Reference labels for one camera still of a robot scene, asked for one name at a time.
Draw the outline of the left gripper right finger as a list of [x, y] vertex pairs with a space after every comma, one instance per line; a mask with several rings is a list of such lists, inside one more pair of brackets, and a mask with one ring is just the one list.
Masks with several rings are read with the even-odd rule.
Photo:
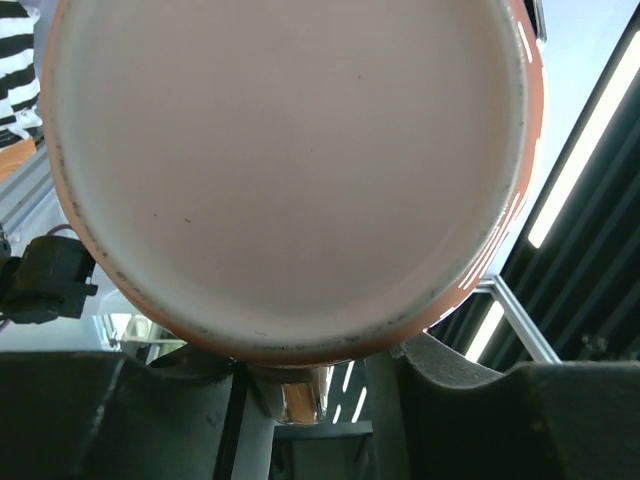
[[365, 362], [382, 479], [635, 479], [639, 366], [499, 373], [423, 334]]

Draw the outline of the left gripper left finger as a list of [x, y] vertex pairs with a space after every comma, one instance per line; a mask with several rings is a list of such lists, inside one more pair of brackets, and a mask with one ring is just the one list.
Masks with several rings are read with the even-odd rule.
[[4, 479], [211, 479], [233, 364], [187, 347], [1, 356]]

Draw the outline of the light pink mug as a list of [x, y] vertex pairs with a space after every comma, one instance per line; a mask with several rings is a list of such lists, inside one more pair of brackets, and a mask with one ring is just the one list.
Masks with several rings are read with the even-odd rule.
[[62, 1], [60, 204], [142, 314], [319, 423], [328, 367], [446, 318], [518, 217], [538, 34], [521, 1]]

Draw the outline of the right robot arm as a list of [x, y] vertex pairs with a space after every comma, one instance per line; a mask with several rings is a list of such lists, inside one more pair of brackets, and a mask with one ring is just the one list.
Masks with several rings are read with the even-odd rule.
[[32, 240], [20, 256], [1, 244], [1, 320], [41, 325], [60, 317], [79, 319], [98, 287], [96, 262], [84, 245], [61, 236]]

